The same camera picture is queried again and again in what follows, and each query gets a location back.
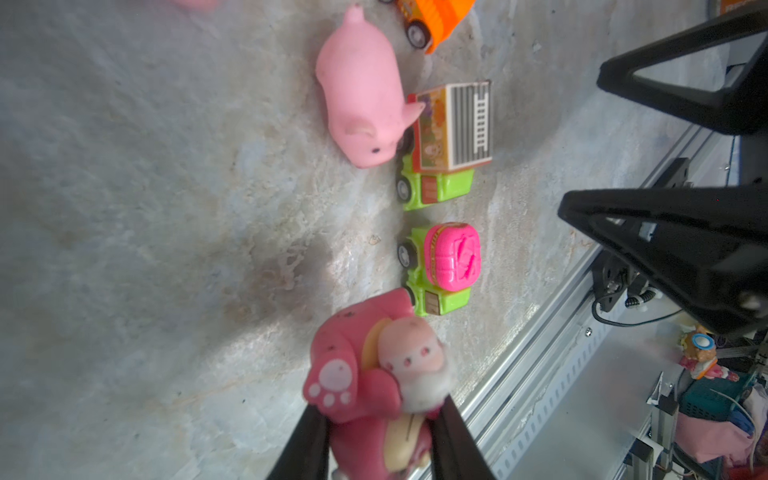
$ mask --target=pink plush toy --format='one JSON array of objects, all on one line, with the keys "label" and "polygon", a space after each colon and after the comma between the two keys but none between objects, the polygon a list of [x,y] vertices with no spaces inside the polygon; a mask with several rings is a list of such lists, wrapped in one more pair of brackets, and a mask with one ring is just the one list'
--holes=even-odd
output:
[{"label": "pink plush toy", "polygon": [[303,394],[331,422],[334,480],[398,480],[429,462],[453,362],[398,288],[330,317],[310,347]]}]

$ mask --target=pink toy truck cargo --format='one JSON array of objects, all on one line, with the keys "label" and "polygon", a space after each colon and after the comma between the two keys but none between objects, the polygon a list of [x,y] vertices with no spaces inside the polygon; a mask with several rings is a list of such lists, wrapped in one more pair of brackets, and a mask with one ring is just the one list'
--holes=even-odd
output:
[{"label": "pink toy truck cargo", "polygon": [[428,280],[449,292],[472,286],[480,276],[480,236],[467,223],[443,223],[427,233],[424,268]]}]

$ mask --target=toy wheel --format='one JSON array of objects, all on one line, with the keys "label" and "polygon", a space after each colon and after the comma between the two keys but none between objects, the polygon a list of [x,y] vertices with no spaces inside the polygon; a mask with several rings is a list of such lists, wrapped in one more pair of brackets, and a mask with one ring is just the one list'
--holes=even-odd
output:
[{"label": "toy wheel", "polygon": [[411,200],[413,193],[411,192],[411,182],[409,182],[407,178],[398,175],[397,181],[395,182],[395,188],[397,189],[397,197],[401,202],[407,203]]},{"label": "toy wheel", "polygon": [[419,265],[419,255],[411,241],[406,241],[397,246],[397,260],[403,268],[416,268]]},{"label": "toy wheel", "polygon": [[408,35],[408,41],[411,42],[413,48],[424,48],[429,45],[429,40],[432,39],[432,34],[429,33],[427,26],[418,20],[408,24],[406,35]]},{"label": "toy wheel", "polygon": [[397,153],[408,154],[411,150],[413,150],[413,127],[408,127],[402,132],[402,137],[397,142]]},{"label": "toy wheel", "polygon": [[408,292],[408,294],[411,297],[411,305],[416,306],[416,294],[413,293],[413,290],[411,290],[411,287],[405,285],[403,288],[406,289],[406,292]]}]

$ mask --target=pink rubber pig toy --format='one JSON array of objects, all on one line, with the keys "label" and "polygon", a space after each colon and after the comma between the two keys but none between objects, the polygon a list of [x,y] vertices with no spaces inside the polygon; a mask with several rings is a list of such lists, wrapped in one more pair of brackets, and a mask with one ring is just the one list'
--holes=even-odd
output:
[{"label": "pink rubber pig toy", "polygon": [[219,0],[173,0],[174,3],[201,12],[210,12],[219,6]]},{"label": "pink rubber pig toy", "polygon": [[395,157],[403,131],[424,110],[407,104],[392,45],[359,4],[320,49],[316,75],[326,96],[331,137],[358,168]]}]

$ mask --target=pink toy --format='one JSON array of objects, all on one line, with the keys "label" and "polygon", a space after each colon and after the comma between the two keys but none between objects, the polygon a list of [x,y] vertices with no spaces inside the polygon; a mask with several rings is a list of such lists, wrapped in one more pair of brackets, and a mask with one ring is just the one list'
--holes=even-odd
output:
[{"label": "pink toy", "polygon": [[201,12],[210,12],[219,6],[219,0],[173,0],[173,2],[182,7],[200,10]]},{"label": "pink toy", "polygon": [[456,384],[445,346],[420,316],[393,322],[381,332],[379,364],[397,379],[403,412],[439,409]]},{"label": "pink toy", "polygon": [[427,279],[449,292],[472,286],[480,277],[480,236],[468,223],[444,223],[427,233],[424,258]]},{"label": "pink toy", "polygon": [[397,480],[426,465],[434,419],[455,385],[448,350],[399,288],[341,310],[317,331],[303,388],[333,425],[335,480]]},{"label": "pink toy", "polygon": [[365,417],[334,425],[330,445],[339,463],[333,480],[400,480],[429,463],[432,434],[423,415]]},{"label": "pink toy", "polygon": [[316,67],[328,107],[331,137],[358,168],[395,157],[403,131],[424,110],[405,102],[392,45],[351,5],[320,49]]}]

